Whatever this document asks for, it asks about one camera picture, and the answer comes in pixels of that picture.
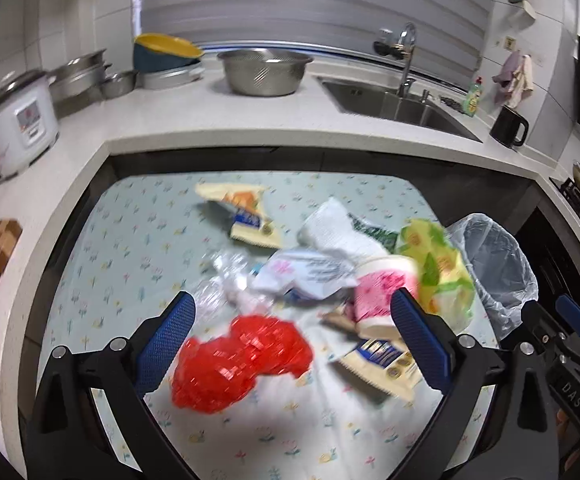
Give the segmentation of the yellow green apple bag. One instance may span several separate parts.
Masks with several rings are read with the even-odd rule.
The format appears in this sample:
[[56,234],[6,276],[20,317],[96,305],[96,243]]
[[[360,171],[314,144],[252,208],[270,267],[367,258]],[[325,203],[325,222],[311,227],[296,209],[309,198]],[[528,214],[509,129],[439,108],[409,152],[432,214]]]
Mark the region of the yellow green apple bag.
[[476,296],[472,278],[459,250],[447,240],[444,228],[427,219],[410,219],[399,234],[397,254],[416,262],[419,273],[418,302],[439,315],[456,334],[472,321]]

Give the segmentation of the red plastic bag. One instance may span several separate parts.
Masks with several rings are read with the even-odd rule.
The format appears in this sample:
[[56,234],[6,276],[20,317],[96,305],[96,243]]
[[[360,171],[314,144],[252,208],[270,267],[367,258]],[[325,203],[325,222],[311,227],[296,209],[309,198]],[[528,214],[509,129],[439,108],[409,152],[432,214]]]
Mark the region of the red plastic bag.
[[240,315],[228,333],[208,341],[187,339],[171,377],[176,408],[218,413],[245,398],[258,377],[290,374],[311,367],[311,346],[291,322],[264,315]]

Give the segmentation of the cream bread wrapper with orange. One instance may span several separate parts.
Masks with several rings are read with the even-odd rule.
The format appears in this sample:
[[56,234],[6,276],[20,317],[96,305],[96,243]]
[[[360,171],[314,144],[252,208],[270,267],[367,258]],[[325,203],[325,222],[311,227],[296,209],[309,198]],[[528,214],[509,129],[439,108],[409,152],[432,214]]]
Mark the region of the cream bread wrapper with orange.
[[282,247],[282,236],[265,211],[262,185],[202,182],[195,185],[194,191],[203,200],[229,211],[232,240],[269,249]]

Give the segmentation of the trash bin with clear liner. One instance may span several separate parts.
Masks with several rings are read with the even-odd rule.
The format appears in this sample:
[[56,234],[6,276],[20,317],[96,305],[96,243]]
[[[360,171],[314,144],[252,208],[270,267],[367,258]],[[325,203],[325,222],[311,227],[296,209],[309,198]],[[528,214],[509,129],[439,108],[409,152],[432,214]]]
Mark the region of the trash bin with clear liner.
[[461,253],[498,341],[521,325],[525,302],[538,300],[538,281],[518,240],[476,212],[446,229]]

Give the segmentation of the cream blue snack wrapper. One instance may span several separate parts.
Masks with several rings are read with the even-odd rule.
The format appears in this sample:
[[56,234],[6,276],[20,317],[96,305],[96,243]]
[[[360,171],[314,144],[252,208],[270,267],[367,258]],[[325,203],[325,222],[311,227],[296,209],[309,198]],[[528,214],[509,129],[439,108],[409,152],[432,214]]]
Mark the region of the cream blue snack wrapper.
[[391,315],[354,322],[339,308],[327,312],[322,319],[356,337],[355,346],[342,354],[337,364],[388,396],[413,400],[422,376]]

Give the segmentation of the black kettle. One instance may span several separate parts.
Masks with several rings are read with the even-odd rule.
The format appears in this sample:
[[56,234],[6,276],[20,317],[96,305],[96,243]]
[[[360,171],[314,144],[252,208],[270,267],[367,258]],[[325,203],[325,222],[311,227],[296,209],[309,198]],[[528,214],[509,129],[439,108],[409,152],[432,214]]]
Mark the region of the black kettle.
[[522,115],[503,106],[492,125],[490,136],[506,148],[518,148],[525,143],[529,131],[530,124]]

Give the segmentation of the pink paper cup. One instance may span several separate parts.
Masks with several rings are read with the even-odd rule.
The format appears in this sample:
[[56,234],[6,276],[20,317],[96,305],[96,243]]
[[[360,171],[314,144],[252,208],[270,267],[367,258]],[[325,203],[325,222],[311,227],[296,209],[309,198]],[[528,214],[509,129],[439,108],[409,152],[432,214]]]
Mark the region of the pink paper cup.
[[371,258],[357,266],[355,276],[353,321],[357,334],[365,339],[401,338],[391,315],[391,299],[402,287],[418,298],[417,263],[400,255]]

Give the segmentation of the green printed wrapper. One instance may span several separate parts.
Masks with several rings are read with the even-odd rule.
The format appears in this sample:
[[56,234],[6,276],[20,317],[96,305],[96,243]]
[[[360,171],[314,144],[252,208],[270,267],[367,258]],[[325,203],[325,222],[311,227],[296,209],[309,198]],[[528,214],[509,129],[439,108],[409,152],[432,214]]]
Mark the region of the green printed wrapper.
[[379,242],[389,254],[397,253],[398,231],[386,229],[384,226],[378,226],[378,224],[369,222],[364,218],[358,218],[354,214],[349,214],[348,218],[351,219],[355,231],[363,233]]

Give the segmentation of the floral tablecloth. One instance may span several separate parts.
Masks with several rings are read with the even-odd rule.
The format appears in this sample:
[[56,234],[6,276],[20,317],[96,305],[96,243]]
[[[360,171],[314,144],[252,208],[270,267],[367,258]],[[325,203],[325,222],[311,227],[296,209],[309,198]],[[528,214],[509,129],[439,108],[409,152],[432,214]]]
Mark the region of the floral tablecloth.
[[[285,247],[329,198],[376,226],[399,230],[432,208],[408,182],[368,174],[244,171],[131,177],[94,205],[55,293],[41,357],[56,346],[99,350],[158,315],[209,276],[207,258],[235,243],[227,212],[195,193],[201,182],[259,184]],[[263,376],[244,399],[206,415],[171,402],[163,382],[147,396],[166,436],[203,479],[384,479],[427,425],[440,394],[419,384],[411,401],[383,396],[340,367],[354,340],[326,325],[330,304],[279,299],[314,359],[301,376]]]

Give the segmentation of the clear crumpled plastic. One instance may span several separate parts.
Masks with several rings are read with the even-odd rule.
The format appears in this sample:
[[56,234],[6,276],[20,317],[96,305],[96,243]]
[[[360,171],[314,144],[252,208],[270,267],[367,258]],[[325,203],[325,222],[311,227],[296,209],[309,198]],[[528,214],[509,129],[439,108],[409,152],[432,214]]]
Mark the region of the clear crumpled plastic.
[[220,315],[267,315],[272,296],[253,287],[255,273],[250,255],[243,250],[214,250],[202,258],[202,277],[192,288],[197,315],[209,322]]

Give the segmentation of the green dish soap bottle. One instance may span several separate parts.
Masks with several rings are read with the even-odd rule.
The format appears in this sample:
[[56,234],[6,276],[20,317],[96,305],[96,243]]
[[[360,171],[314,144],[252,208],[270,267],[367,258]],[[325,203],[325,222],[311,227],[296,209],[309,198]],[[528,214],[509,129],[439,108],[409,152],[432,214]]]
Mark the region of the green dish soap bottle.
[[473,117],[476,114],[482,96],[482,82],[482,77],[477,76],[471,84],[464,102],[462,102],[462,111],[465,115]]

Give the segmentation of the dark scrubber by sink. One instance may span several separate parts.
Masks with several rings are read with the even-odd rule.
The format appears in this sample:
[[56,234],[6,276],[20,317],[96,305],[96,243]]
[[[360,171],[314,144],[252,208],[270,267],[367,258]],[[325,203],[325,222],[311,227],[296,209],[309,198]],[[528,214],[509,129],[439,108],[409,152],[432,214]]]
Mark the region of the dark scrubber by sink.
[[449,98],[448,96],[440,96],[440,101],[452,110],[457,110],[457,112],[464,114],[464,107],[458,101]]

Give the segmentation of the steel sink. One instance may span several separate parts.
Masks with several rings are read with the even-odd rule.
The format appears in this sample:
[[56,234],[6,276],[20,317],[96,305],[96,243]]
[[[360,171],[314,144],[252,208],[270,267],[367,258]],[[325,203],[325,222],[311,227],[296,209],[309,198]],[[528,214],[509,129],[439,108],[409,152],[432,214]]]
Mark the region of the steel sink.
[[322,76],[317,80],[343,113],[419,126],[481,143],[467,127],[434,104],[427,90],[422,96],[401,98],[395,90],[375,84]]

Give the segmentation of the hanging purple and cream cloths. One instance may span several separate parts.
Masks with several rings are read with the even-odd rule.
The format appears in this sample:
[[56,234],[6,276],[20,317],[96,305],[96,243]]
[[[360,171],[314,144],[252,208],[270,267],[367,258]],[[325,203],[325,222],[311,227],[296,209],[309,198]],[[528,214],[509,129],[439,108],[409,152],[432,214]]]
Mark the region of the hanging purple and cream cloths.
[[494,102],[514,110],[534,91],[532,56],[519,50],[512,52],[492,81],[495,84]]

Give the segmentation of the white floral packet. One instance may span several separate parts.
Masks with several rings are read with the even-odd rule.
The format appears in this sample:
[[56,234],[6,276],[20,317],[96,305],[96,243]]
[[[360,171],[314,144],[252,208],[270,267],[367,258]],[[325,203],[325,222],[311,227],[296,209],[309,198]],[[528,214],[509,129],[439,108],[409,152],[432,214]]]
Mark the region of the white floral packet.
[[278,250],[252,280],[258,292],[278,297],[294,292],[309,301],[328,299],[357,284],[352,263],[305,248]]

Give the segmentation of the white crumpled tissue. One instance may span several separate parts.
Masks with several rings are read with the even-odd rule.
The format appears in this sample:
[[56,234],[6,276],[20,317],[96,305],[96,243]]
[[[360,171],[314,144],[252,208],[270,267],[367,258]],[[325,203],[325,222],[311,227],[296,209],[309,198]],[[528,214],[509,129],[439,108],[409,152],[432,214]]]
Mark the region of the white crumpled tissue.
[[373,238],[355,231],[348,215],[336,198],[328,198],[299,229],[299,244],[354,264],[393,255]]

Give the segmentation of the white rice cooker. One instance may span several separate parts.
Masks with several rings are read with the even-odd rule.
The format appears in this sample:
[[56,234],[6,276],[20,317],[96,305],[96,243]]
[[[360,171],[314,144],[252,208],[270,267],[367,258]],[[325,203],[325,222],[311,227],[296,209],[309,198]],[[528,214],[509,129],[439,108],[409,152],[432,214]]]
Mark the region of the white rice cooker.
[[0,177],[28,168],[58,140],[48,73],[7,74],[0,87]]

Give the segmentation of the chrome faucet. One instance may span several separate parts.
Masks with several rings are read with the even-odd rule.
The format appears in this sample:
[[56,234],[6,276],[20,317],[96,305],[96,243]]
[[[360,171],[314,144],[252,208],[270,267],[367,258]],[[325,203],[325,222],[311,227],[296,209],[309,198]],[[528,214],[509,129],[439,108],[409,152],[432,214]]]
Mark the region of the chrome faucet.
[[372,47],[375,54],[383,58],[394,58],[396,61],[403,61],[404,67],[401,71],[401,82],[398,85],[397,94],[400,98],[407,98],[413,80],[410,78],[410,66],[417,45],[417,29],[412,22],[407,22],[403,30],[395,37],[392,30],[381,28],[377,39]]

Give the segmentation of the stacked steel pots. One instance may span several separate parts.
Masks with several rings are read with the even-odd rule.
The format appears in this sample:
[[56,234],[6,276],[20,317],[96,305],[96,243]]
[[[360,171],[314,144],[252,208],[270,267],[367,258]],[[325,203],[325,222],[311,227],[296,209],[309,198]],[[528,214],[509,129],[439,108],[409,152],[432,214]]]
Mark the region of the stacked steel pots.
[[110,67],[104,62],[104,52],[98,50],[84,54],[50,70],[48,78],[52,102],[63,102],[102,84],[106,69]]

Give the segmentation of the small steel bowl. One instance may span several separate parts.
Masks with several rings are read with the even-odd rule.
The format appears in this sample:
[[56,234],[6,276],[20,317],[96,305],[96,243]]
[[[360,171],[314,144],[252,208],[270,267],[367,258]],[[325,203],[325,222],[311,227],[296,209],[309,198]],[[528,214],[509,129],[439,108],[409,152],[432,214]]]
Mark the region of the small steel bowl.
[[114,100],[136,88],[137,72],[135,70],[125,70],[112,75],[108,75],[100,84],[100,91],[104,100]]

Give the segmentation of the window blind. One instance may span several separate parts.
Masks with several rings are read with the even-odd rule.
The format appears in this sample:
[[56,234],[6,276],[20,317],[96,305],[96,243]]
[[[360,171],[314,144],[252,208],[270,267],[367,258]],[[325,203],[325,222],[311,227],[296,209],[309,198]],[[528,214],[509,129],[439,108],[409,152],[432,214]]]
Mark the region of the window blind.
[[377,61],[383,30],[417,29],[412,67],[465,87],[480,61],[493,0],[133,0],[136,32],[204,47],[290,46]]

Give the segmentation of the yellow blue basin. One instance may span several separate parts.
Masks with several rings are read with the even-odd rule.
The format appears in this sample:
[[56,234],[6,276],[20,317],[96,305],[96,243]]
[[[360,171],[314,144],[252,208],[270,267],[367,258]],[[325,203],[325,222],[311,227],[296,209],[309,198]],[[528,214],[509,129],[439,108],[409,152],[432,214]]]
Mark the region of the yellow blue basin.
[[157,73],[189,66],[203,55],[201,48],[186,39],[148,32],[134,38],[132,64],[140,73]]

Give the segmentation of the steel colander bowl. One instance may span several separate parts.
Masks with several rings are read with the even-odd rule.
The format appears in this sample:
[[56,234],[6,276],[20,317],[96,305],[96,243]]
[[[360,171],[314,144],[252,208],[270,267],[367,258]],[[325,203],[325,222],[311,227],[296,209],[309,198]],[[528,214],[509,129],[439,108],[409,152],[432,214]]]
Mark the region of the steel colander bowl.
[[275,98],[297,91],[310,55],[285,49],[235,49],[217,54],[229,88],[241,96]]

